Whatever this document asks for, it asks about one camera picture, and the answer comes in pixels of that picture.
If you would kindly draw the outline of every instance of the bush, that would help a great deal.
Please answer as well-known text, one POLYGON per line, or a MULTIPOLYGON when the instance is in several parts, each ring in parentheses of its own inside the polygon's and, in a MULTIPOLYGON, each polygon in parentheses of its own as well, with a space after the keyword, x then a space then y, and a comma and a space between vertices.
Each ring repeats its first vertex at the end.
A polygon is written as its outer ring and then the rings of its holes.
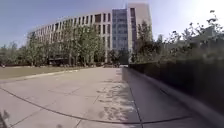
POLYGON ((224 60, 179 60, 131 64, 133 68, 192 96, 224 115, 224 60))

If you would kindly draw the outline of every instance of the building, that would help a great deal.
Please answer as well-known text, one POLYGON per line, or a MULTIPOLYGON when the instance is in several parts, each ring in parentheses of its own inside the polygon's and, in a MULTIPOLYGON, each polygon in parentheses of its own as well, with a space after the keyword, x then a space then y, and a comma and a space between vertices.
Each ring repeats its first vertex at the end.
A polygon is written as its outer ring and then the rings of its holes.
POLYGON ((86 15, 69 17, 55 21, 31 31, 35 33, 40 42, 54 43, 53 33, 56 32, 60 40, 63 24, 69 21, 75 25, 95 24, 100 37, 104 41, 105 50, 126 49, 132 51, 137 39, 137 26, 145 21, 151 25, 149 6, 143 3, 130 3, 125 9, 111 9, 108 11, 91 12, 86 15))

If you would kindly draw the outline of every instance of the paved road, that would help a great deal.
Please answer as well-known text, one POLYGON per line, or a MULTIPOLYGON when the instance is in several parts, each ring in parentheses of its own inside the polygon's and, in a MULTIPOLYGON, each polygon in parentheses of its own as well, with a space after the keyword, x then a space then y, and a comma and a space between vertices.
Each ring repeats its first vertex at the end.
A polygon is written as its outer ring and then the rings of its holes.
POLYGON ((208 128, 126 68, 92 68, 0 84, 13 128, 208 128))

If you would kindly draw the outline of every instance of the foliage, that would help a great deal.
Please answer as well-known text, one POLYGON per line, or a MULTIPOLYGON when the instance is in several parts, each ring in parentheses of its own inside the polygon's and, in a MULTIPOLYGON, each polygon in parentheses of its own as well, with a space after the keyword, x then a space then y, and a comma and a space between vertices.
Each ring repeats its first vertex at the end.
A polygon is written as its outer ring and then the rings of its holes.
POLYGON ((41 66, 48 64, 69 66, 104 61, 104 46, 92 26, 72 26, 65 21, 60 32, 54 31, 52 42, 41 41, 33 32, 26 45, 17 48, 12 42, 0 48, 0 64, 41 66))

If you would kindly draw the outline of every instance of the curb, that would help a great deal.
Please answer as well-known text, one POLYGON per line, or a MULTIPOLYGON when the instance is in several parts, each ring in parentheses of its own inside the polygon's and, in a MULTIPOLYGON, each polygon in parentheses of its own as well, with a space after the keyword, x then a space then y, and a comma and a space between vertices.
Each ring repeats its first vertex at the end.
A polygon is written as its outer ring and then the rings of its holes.
POLYGON ((154 78, 146 76, 145 74, 141 74, 141 73, 135 71, 134 69, 130 69, 130 70, 133 71, 134 73, 138 74, 140 77, 143 77, 143 78, 147 79, 148 81, 154 83, 155 86, 157 86, 158 88, 160 88, 167 94, 175 97, 177 100, 179 100, 184 105, 186 105, 188 108, 190 108, 191 110, 193 110, 196 113, 198 113, 199 115, 201 115, 203 118, 205 118, 207 121, 209 121, 211 124, 213 124, 217 128, 224 128, 224 116, 222 116, 218 112, 214 111, 213 109, 209 108, 202 102, 200 102, 182 92, 179 92, 154 78))
POLYGON ((15 82, 15 81, 22 81, 22 80, 33 79, 33 78, 39 78, 39 77, 44 77, 44 76, 59 75, 59 74, 63 74, 63 73, 78 72, 79 70, 69 70, 69 71, 42 73, 42 74, 36 74, 36 75, 29 75, 29 76, 15 77, 15 78, 9 78, 9 79, 2 79, 2 80, 0 80, 0 84, 9 83, 9 82, 15 82))

